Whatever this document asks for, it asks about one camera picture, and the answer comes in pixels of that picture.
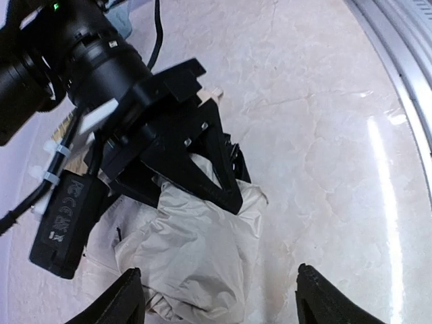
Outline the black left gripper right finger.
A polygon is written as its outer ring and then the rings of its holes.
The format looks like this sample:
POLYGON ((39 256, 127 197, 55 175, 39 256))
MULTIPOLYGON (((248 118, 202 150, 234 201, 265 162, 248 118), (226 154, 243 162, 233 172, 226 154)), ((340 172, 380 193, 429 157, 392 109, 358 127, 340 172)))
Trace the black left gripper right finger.
POLYGON ((353 303, 311 265, 299 266, 296 283, 300 324, 382 322, 353 303))

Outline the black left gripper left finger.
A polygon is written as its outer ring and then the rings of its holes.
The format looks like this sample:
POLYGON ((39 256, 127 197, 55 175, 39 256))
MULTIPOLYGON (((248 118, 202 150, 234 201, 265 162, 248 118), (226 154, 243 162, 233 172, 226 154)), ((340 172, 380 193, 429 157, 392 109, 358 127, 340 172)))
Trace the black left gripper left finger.
POLYGON ((145 299, 140 277, 139 268, 128 269, 67 324, 144 323, 145 299))

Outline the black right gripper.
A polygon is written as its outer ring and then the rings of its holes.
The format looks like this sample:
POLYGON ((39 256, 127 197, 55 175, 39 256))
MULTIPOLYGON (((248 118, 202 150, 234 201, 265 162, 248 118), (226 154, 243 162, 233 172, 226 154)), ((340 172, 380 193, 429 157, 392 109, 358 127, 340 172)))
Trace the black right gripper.
POLYGON ((197 95, 202 89, 197 78, 205 73, 194 57, 137 81, 126 92, 119 110, 102 127, 105 145, 101 171, 108 177, 112 191, 140 203, 156 203, 161 190, 152 178, 157 173, 178 188, 230 213, 240 211, 242 195, 214 100, 204 102, 198 112, 202 118, 200 141, 218 184, 198 167, 180 140, 156 139, 153 124, 158 117, 175 112, 185 103, 202 103, 197 95))

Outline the beige folding umbrella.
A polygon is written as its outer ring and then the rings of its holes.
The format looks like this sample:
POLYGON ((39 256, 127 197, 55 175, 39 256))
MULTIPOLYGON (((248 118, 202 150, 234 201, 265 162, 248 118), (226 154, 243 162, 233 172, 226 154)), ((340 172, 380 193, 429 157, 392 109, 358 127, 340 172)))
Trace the beige folding umbrella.
POLYGON ((85 251, 82 291, 96 297, 138 268, 148 312, 169 322, 243 322, 267 197, 239 181, 243 203, 234 215, 156 183, 156 208, 124 197, 101 217, 85 251))

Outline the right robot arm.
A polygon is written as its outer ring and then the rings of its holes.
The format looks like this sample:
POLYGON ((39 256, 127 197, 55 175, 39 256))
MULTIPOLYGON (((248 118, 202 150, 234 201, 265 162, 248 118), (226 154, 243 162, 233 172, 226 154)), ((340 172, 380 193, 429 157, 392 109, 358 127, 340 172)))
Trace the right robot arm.
POLYGON ((242 195, 219 110, 198 92, 197 59, 152 73, 105 17, 100 1, 11 1, 1 29, 1 144, 64 98, 101 125, 101 169, 112 190, 156 206, 154 176, 238 213, 242 195))

